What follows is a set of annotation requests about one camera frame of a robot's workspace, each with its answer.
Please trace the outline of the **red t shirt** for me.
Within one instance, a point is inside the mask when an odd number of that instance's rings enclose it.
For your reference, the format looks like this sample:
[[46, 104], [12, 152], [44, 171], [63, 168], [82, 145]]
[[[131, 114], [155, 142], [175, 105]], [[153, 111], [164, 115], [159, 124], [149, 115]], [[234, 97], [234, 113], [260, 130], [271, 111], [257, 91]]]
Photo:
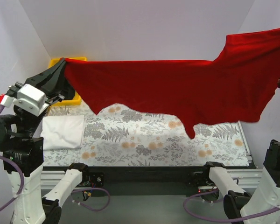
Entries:
[[94, 113], [115, 103], [197, 124], [258, 122], [280, 79], [280, 28], [227, 35], [209, 60], [80, 61], [65, 77]]

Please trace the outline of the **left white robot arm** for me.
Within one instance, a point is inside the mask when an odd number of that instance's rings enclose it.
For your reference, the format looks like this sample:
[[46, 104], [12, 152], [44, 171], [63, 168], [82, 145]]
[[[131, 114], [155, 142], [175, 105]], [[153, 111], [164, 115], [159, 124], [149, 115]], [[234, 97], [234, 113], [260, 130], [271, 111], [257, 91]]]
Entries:
[[0, 95], [0, 159], [12, 185], [14, 224], [57, 224], [73, 189], [90, 181], [87, 166], [73, 163], [59, 183], [41, 195], [44, 139], [34, 137], [34, 133], [49, 107], [73, 92], [64, 76], [65, 67], [62, 58]]

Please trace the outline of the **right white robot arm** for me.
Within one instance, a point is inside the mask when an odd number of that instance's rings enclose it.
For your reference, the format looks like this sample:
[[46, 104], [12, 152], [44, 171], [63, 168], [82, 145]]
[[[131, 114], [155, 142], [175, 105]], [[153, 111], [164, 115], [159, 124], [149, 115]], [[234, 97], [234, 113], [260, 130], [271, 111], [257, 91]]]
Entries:
[[274, 224], [280, 217], [280, 142], [271, 140], [260, 182], [253, 194], [240, 188], [224, 165], [207, 162], [202, 181], [215, 184], [224, 197], [224, 212], [231, 224]]

